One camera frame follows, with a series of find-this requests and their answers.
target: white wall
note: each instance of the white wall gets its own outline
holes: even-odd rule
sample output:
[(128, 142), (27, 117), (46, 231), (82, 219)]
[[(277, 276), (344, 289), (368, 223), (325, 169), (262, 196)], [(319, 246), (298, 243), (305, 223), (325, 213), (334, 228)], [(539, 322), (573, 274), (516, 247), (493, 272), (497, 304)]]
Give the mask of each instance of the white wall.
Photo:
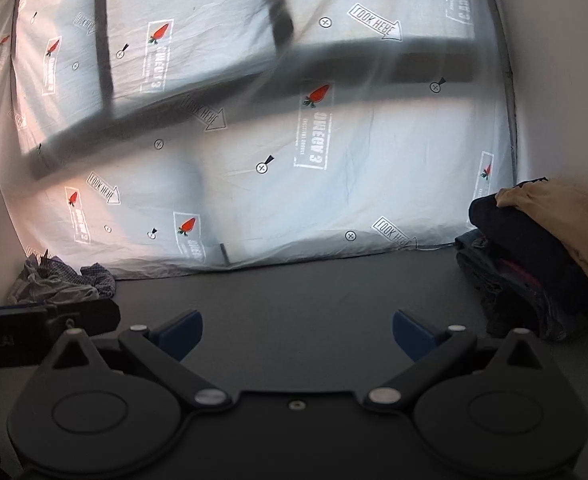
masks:
[(588, 186), (588, 0), (498, 0), (514, 73), (518, 179)]

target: curtain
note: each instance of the curtain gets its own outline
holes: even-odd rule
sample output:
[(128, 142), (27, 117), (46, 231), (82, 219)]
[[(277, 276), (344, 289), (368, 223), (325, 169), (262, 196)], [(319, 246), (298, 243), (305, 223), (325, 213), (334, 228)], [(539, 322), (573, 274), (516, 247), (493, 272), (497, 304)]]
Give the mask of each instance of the curtain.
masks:
[(71, 266), (156, 278), (433, 248), (512, 186), (488, 0), (14, 10), (2, 186), (24, 246)]

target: blue pad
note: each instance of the blue pad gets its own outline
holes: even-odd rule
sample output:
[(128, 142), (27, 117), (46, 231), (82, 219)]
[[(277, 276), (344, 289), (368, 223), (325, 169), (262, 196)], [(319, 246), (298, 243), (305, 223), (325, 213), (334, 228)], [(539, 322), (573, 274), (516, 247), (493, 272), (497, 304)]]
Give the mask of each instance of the blue pad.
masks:
[(418, 323), (401, 310), (394, 312), (392, 327), (396, 344), (414, 362), (446, 339), (444, 331), (437, 330), (426, 322)]
[(198, 310), (192, 310), (153, 330), (149, 339), (163, 352), (181, 361), (199, 343), (202, 334), (203, 318)]

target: folded clothes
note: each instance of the folded clothes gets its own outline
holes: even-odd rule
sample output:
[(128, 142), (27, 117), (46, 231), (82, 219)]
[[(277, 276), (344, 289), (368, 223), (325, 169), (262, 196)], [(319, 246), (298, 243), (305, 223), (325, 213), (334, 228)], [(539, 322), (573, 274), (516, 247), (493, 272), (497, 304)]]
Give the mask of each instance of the folded clothes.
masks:
[(100, 264), (81, 267), (79, 275), (57, 258), (41, 258), (33, 254), (26, 259), (23, 270), (11, 286), (8, 304), (75, 303), (111, 298), (116, 292), (114, 277)]
[(523, 327), (541, 339), (562, 341), (588, 329), (586, 314), (563, 312), (525, 269), (511, 260), (495, 258), (492, 243), (478, 229), (456, 238), (456, 248), (458, 265), (481, 293), (490, 336), (503, 338), (510, 330)]
[(539, 280), (567, 314), (588, 307), (588, 277), (561, 241), (526, 213), (512, 206), (499, 208), (495, 195), (488, 195), (471, 203), (469, 218), (507, 259)]
[(498, 207), (513, 206), (556, 237), (588, 277), (588, 190), (552, 178), (496, 193)]

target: beige cloth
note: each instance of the beige cloth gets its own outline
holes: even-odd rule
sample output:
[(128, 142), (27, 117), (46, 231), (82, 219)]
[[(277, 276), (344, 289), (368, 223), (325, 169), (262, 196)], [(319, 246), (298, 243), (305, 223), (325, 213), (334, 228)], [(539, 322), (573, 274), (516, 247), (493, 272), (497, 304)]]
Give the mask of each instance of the beige cloth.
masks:
[(588, 277), (588, 190), (560, 180), (501, 189), (498, 207), (515, 206), (562, 242)]

